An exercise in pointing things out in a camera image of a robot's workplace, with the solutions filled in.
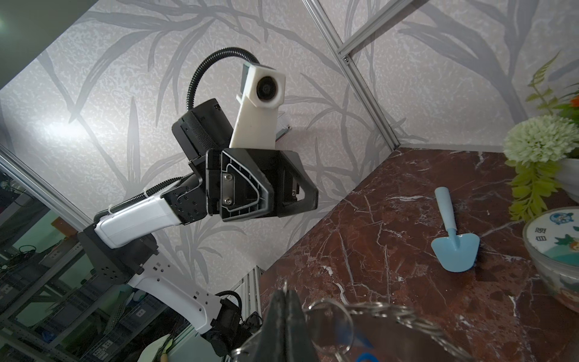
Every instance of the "blue toy shovel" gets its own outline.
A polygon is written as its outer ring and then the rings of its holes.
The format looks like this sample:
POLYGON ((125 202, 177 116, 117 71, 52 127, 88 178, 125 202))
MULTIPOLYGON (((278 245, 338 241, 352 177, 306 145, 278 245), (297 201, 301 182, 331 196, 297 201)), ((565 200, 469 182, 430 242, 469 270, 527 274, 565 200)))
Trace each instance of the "blue toy shovel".
POLYGON ((472 233, 456 235, 455 213, 452 211, 448 188, 439 187, 434 194, 448 237, 438 237, 430 246, 442 267, 449 272, 459 273, 469 270, 474 265, 481 240, 472 233))

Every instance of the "round lid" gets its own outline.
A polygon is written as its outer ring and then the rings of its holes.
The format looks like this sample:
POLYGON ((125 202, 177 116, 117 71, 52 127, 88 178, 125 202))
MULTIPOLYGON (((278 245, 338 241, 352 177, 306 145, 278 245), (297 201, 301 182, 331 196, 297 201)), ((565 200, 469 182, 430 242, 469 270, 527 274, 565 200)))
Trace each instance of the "round lid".
POLYGON ((526 241, 544 256, 579 266, 579 207, 549 210, 530 221, 526 241))

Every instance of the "black cable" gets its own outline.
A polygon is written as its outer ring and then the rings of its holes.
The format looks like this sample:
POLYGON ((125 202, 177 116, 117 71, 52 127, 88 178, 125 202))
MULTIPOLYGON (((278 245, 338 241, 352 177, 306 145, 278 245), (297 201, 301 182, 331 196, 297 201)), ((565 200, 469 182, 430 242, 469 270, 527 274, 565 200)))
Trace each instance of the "black cable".
POLYGON ((193 102, 195 101, 195 91, 199 86, 199 82, 201 81, 201 77, 205 72, 209 69, 210 66, 217 63, 217 61, 229 58, 229 57, 238 57, 242 58, 243 60, 247 60, 250 63, 257 63, 259 61, 255 57, 255 55, 251 54, 245 49, 240 47, 226 47, 221 50, 217 50, 213 54, 209 55, 205 58, 204 61, 197 67, 197 70, 193 74, 191 78, 191 83, 189 84, 189 90, 187 90, 187 110, 190 111, 193 109, 193 102))
POLYGON ((34 245, 22 245, 18 248, 18 251, 20 252, 20 254, 26 254, 26 253, 35 253, 36 252, 36 247, 34 245), (22 251, 21 249, 25 246, 31 246, 33 249, 32 250, 27 250, 27 251, 22 251))
POLYGON ((237 299, 237 306, 239 307, 240 310, 242 310, 241 297, 239 296, 238 293, 234 292, 233 290, 224 290, 224 291, 220 291, 219 293, 216 294, 216 296, 218 296, 218 297, 223 297, 224 295, 234 296, 235 299, 237 299))
POLYGON ((20 207, 28 207, 28 206, 26 206, 26 205, 21 205, 21 204, 17 203, 16 200, 14 200, 14 201, 12 201, 12 202, 15 203, 15 204, 17 204, 17 205, 20 206, 20 207))
MULTIPOLYGON (((151 187, 150 189, 148 189, 146 191, 146 195, 144 192, 141 192, 140 194, 138 194, 137 196, 135 196, 133 198, 130 198, 129 200, 125 200, 125 201, 121 202, 120 204, 114 205, 113 207, 111 207, 111 212, 115 213, 117 211, 125 209, 126 207, 131 206, 132 204, 136 204, 137 202, 142 201, 142 200, 146 199, 147 197, 153 195, 154 193, 161 191, 165 187, 171 185, 172 183, 174 183, 176 181, 179 181, 180 179, 181 179, 181 177, 173 177, 173 178, 170 178, 170 179, 163 181, 159 184, 156 184, 155 186, 151 187)), ((94 216, 93 221, 97 222, 103 216, 108 215, 108 214, 109 214, 109 210, 99 211, 94 216)))

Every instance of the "white flower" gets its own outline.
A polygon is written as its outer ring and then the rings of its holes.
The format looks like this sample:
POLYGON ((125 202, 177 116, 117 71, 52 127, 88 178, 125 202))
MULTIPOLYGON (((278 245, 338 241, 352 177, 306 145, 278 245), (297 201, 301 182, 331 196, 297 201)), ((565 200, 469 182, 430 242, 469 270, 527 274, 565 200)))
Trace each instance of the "white flower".
POLYGON ((559 116, 530 118, 513 127, 505 138, 504 153, 517 162, 558 161, 579 147, 579 126, 559 116))

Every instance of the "marble surface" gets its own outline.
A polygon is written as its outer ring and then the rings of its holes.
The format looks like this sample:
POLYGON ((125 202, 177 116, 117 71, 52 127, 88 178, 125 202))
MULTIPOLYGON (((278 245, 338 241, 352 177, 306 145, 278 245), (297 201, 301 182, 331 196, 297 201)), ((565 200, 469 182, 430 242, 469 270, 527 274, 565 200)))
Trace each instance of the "marble surface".
MULTIPOLYGON (((265 313, 287 280, 304 305, 331 297, 411 306, 477 361, 562 361, 579 315, 547 294, 523 223, 509 221, 514 171, 504 161, 500 153, 395 151, 263 274, 265 313), (430 247, 445 234, 434 198, 441 185, 459 233, 481 237, 464 273, 445 271, 430 247)), ((573 204, 563 192, 546 203, 573 204)))

